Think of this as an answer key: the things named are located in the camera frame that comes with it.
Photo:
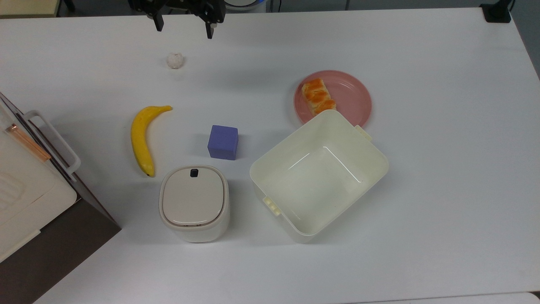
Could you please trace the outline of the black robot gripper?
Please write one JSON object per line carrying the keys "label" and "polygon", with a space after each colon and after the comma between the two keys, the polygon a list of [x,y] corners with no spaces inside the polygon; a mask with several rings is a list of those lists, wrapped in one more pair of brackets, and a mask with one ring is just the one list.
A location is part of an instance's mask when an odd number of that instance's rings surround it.
{"label": "black robot gripper", "polygon": [[166,12],[170,9],[188,11],[206,22],[209,40],[213,38],[216,23],[222,23],[226,15],[223,0],[130,0],[129,6],[152,19],[158,32],[161,32],[164,26],[162,9]]}

